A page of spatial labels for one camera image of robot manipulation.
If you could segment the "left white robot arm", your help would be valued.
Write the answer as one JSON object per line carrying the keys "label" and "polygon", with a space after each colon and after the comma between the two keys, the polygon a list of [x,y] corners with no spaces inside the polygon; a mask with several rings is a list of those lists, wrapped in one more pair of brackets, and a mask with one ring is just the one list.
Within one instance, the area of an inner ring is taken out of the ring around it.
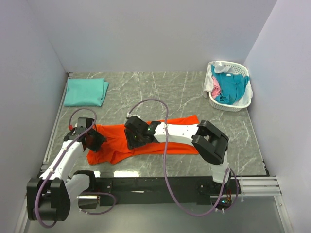
{"label": "left white robot arm", "polygon": [[78,157],[86,150],[97,152],[106,138],[94,129],[95,120],[78,118],[77,127],[70,127],[62,148],[45,172],[31,178],[26,186],[27,214],[31,221],[64,221],[71,203],[84,191],[94,191],[96,177],[93,171],[69,174]]}

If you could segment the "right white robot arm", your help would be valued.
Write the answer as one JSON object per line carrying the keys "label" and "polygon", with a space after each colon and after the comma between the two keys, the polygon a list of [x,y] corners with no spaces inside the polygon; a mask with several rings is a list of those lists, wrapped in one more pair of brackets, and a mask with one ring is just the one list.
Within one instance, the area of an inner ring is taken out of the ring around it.
{"label": "right white robot arm", "polygon": [[129,149],[151,143],[173,142],[194,146],[201,157],[210,164],[215,183],[229,180],[227,161],[228,137],[207,120],[199,124],[177,125],[152,121],[146,123],[138,116],[131,116],[125,123],[125,135]]}

